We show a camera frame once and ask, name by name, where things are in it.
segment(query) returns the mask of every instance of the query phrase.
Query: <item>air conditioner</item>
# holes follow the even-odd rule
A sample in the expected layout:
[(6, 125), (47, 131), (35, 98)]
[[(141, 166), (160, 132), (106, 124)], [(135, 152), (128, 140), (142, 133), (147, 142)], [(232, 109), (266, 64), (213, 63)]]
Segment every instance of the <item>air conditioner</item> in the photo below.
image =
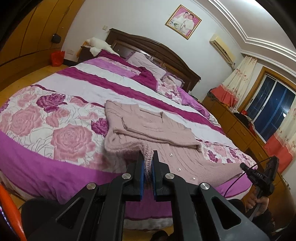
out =
[(219, 52), (232, 69), (235, 66), (235, 56), (231, 53), (229, 47), (222, 41), (222, 39), (214, 34), (210, 40), (211, 45)]

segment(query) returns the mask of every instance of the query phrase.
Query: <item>ceiling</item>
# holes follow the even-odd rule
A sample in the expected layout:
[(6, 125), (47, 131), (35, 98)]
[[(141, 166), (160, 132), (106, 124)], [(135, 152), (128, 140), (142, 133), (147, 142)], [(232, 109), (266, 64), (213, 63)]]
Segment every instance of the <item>ceiling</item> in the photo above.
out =
[(277, 21), (256, 0), (195, 0), (221, 23), (241, 52), (296, 77), (296, 49)]

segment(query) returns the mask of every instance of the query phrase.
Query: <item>gold picture frame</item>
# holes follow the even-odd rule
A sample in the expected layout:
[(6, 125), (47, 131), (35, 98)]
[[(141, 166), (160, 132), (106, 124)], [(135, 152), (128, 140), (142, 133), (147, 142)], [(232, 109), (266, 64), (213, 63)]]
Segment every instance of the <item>gold picture frame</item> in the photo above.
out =
[(201, 21), (193, 12), (180, 5), (165, 25), (182, 35), (185, 39), (189, 39)]

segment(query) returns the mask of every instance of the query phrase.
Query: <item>wooden floor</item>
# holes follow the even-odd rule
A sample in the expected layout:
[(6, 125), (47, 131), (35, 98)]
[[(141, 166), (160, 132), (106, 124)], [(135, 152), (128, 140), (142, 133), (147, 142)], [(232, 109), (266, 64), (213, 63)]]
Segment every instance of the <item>wooden floor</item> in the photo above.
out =
[[(27, 86), (30, 86), (42, 79), (44, 79), (47, 76), (52, 75), (53, 73), (56, 73), (59, 70), (65, 69), (68, 66), (61, 65), (59, 67), (52, 67), (52, 66), (46, 66), (44, 68), (41, 68), (39, 70), (36, 70), (19, 80), (15, 81), (8, 87), (6, 87), (4, 90), (0, 92), (0, 106), (2, 106), (15, 92), (19, 91), (22, 88), (25, 88)], [(21, 205), (24, 203), (23, 200), (19, 199), (15, 195), (11, 194), (11, 197), (16, 204), (17, 208), (20, 208)], [(168, 234), (171, 234), (173, 232), (173, 227), (168, 227), (164, 229)], [(138, 230), (124, 230), (123, 232), (123, 241), (149, 241), (151, 239), (153, 232), (143, 232)]]

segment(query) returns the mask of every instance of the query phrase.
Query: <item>wooden headboard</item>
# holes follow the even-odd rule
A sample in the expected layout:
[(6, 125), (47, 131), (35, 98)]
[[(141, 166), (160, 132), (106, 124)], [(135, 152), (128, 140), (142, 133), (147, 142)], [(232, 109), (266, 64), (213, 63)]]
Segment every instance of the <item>wooden headboard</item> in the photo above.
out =
[(185, 82), (183, 89), (186, 92), (191, 91), (200, 81), (200, 77), (175, 52), (152, 39), (127, 34), (112, 28), (106, 42), (123, 58), (133, 51), (148, 55), (153, 63), (160, 64), (168, 72), (183, 79)]

